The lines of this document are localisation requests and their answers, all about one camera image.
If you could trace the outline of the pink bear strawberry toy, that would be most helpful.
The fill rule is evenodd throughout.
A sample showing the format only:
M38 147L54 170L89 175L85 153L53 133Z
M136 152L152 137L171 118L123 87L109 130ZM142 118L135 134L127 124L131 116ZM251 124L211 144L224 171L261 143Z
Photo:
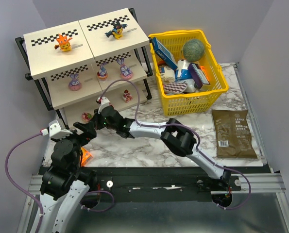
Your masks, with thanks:
M82 119L85 122L89 122L93 118L93 115L87 112L82 113Z

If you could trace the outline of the red pink bear toy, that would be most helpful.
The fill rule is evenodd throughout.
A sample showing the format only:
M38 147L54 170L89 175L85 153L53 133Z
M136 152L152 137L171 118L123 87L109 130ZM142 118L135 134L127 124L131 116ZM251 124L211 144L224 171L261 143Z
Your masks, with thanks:
M129 101L133 100L132 95L130 94L130 92L127 89L124 90L122 98L123 98L125 103L128 103Z

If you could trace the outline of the purple bunny orange cup toy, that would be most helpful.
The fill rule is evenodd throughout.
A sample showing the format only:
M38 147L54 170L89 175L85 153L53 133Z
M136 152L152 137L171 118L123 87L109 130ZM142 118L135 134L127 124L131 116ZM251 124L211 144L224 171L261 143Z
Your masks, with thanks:
M107 73L107 70L105 68L105 66L107 65L108 63L107 62L104 62L102 63L100 66L99 66L99 71L97 72L97 76L100 80L106 80L107 77L108 77L108 73Z

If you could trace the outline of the purple creature pink donut toy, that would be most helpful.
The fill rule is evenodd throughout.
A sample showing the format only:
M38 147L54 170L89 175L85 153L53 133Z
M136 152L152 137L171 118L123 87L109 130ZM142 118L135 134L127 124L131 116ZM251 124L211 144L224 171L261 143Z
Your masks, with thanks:
M73 73L70 74L71 81L68 84L68 87L71 91L78 91L82 88L82 84L79 81L79 74Z

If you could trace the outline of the purple bunny donut toy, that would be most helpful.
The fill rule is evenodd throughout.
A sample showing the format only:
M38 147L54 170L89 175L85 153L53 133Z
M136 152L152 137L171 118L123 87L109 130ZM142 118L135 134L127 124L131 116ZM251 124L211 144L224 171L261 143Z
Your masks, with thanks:
M129 80L133 77L133 72L124 63L124 58L117 59L116 62L120 65L120 77Z

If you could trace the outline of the black yellow bat toy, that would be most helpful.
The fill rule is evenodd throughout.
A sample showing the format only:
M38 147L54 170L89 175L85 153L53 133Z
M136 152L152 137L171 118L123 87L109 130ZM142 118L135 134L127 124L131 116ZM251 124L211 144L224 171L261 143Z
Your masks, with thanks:
M127 24L121 24L119 20L111 23L113 29L105 33L106 37L109 38L113 36L115 39L120 39L122 37L123 30L128 26Z

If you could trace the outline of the orange dragon toy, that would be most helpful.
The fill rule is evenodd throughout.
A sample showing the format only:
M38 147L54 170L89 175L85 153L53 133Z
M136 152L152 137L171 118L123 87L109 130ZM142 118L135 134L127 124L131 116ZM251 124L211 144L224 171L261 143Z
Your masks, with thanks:
M71 51L71 45L70 45L70 40L72 37L68 38L67 35L61 35L59 34L58 37L56 38L56 41L58 42L57 45L54 46L54 49L60 49L61 51Z

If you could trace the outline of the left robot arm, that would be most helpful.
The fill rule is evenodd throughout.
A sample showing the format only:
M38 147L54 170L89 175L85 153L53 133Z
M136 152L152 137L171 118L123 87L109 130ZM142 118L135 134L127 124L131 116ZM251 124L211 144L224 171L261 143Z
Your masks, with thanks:
M82 146L96 137L95 124L91 121L73 125L82 133L66 129L60 119L52 121L48 128L42 130L56 144L51 154L51 166L42 176L41 233L65 232L80 200L96 184L95 172L81 165Z

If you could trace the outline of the orange Scrub Daddy box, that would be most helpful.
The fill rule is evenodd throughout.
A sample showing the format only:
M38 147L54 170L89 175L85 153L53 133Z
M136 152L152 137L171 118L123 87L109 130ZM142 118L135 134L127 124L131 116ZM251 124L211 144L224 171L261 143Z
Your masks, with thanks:
M85 148L81 147L81 150L83 152L81 166L85 166L87 163L89 163L92 160L93 156Z

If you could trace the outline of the striped pink grey sponge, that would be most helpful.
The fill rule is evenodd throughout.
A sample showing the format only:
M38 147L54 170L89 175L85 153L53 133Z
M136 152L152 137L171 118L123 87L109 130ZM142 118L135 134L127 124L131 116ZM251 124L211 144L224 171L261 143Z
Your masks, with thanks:
M181 94L187 89L186 83L170 83L164 86L165 93Z

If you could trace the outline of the blue Harry's box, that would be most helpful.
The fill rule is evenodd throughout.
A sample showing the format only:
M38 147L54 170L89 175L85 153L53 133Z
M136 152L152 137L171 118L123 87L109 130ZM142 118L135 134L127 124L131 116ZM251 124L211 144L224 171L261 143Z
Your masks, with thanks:
M174 71L178 68L173 54L156 38L152 38L152 46L155 54Z

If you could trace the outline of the blue white pouch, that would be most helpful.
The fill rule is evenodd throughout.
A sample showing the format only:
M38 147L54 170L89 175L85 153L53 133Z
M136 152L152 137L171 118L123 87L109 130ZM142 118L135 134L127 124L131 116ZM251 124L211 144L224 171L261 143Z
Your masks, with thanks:
M191 74L188 70L188 66L190 62L181 59L177 63L177 69L175 71L175 79L176 81L191 79Z

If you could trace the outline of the dark purple box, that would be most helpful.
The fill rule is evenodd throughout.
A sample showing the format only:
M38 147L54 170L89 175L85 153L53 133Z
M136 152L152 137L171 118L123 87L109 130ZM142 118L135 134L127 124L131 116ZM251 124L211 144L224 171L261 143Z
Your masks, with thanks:
M195 82L194 86L196 89L200 91L207 91L209 89L210 81L198 64L190 63L188 71Z

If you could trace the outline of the green textured ball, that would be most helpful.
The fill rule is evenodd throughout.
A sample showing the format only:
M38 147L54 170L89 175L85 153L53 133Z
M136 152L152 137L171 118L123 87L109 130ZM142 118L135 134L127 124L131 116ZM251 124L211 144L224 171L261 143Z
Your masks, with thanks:
M205 47L201 40L190 39L184 44L182 51L184 58L188 62L196 62L203 57Z

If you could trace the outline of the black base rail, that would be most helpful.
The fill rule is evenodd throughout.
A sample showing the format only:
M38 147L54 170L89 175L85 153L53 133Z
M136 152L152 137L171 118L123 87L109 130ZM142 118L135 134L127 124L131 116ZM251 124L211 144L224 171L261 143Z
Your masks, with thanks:
M106 201L116 202L215 202L230 206L237 176L230 176L229 185L219 188L199 167L85 167L96 174L90 191L108 191Z

